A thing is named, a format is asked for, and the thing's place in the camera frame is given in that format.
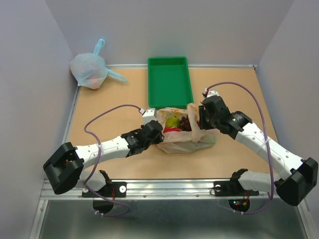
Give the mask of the red dragon fruit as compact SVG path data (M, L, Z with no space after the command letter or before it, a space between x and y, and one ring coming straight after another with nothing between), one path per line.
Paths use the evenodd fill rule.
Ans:
M168 133L168 132L180 132L181 129L179 127L166 127L163 130L163 133Z

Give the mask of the green pear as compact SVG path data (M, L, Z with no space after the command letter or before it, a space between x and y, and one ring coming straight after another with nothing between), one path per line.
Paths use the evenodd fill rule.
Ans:
M166 128L172 128L172 127L179 128L179 126L180 126L180 119L178 117L172 116L166 119L166 122L165 122Z

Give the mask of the orange plastic bag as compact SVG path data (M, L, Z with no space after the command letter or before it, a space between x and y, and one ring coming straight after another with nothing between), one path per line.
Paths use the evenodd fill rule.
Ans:
M165 129L166 119L172 116L188 116L191 131L168 132L163 133L164 140L157 145L157 148L167 154L192 153L198 149L212 147L216 144L216 130L204 130L199 128L199 111L198 106L191 103L186 106L185 110L177 108L164 108L157 112L157 120Z

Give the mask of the dark red grape bunch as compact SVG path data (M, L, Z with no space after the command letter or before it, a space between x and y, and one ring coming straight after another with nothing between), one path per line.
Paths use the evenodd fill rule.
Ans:
M179 128L181 131L191 131L190 121L188 116L182 117L179 122Z

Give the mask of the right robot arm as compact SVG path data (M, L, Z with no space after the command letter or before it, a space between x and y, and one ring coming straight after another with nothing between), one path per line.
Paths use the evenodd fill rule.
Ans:
M257 173L248 169L234 172L220 191L227 196L244 191L277 193L287 204L297 206L317 185L319 164L303 159L283 148L243 112L231 113L219 95L205 96L199 107L201 129L217 129L222 134L245 145L265 160L269 173Z

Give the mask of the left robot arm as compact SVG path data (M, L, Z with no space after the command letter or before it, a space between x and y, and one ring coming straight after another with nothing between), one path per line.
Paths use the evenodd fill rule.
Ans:
M87 188L99 196L106 196L111 190L106 172L95 170L90 173L85 169L91 166L96 169L100 162L142 153L152 144L163 141L162 130L162 125L152 120L141 128L102 143L85 146L64 143L45 162L43 170L56 195L73 188Z

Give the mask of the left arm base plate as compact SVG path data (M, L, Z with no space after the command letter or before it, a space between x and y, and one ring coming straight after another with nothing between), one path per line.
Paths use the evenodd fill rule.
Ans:
M103 197L125 198L127 191L127 183L125 181L113 181L111 184L105 185L97 193Z

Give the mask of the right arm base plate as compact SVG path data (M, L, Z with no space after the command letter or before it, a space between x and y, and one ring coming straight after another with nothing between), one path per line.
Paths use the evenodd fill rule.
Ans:
M258 191L244 190L238 182L232 181L215 181L210 194L216 197L230 197L230 196L258 196Z

